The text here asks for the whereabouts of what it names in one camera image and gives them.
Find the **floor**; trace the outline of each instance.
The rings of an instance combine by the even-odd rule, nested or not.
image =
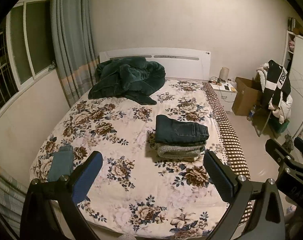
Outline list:
[[[230,120],[230,123],[234,127],[240,144],[242,146],[245,158],[247,160],[250,176],[252,181],[260,181],[265,182],[269,178],[277,179],[278,175],[278,165],[276,162],[269,156],[269,154],[265,151],[265,143],[269,138],[273,138],[272,131],[267,126],[264,133],[258,137],[256,131],[251,122],[247,121],[245,116],[236,116],[234,113],[227,114]],[[258,126],[263,126],[266,120],[266,116],[257,115],[254,120]],[[277,141],[282,144],[285,141],[284,132]],[[280,198],[282,200],[284,212],[291,204],[285,200],[285,195],[282,192],[280,193]],[[61,227],[67,237],[74,239],[66,222],[64,221],[63,216],[60,212],[57,212],[57,217],[60,221]],[[245,225],[238,227],[232,239],[240,236],[243,231]],[[96,226],[93,227],[95,233],[101,238],[101,240],[105,239],[117,239],[120,236],[118,233],[110,232],[108,230],[98,228]]]

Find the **white nightstand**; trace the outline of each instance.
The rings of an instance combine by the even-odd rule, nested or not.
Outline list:
[[[233,86],[227,83],[221,84],[221,86],[214,85],[212,83],[210,84],[213,87],[213,90],[215,90],[215,93],[218,96],[218,99],[224,110],[226,112],[231,112],[231,107],[235,101],[237,91],[231,91],[231,88]]]

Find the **blue-gray curtain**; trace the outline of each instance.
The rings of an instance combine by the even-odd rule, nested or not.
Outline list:
[[[72,106],[96,83],[90,0],[51,0],[51,26],[57,67]]]
[[[19,236],[27,188],[0,167],[0,213]]]

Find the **silver screw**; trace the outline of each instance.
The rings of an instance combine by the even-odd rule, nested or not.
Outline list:
[[[68,175],[61,175],[61,176],[59,177],[59,180],[61,180],[61,181],[66,181],[68,178],[69,178]]]
[[[247,178],[246,178],[244,175],[239,175],[239,176],[238,176],[238,179],[239,179],[240,181],[245,181]]]
[[[274,185],[274,184],[275,184],[275,180],[272,179],[272,178],[268,179],[268,182],[269,182],[271,185]]]
[[[40,182],[39,179],[33,179],[33,180],[31,181],[32,185],[36,185],[36,184],[38,184],[39,182]]]

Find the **black and white jacket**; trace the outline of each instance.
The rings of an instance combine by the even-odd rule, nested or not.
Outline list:
[[[272,98],[272,104],[280,107],[281,101],[287,101],[287,96],[290,94],[289,73],[284,67],[278,65],[275,61],[268,62],[269,70],[265,90],[262,96],[262,106],[268,107],[269,101]]]

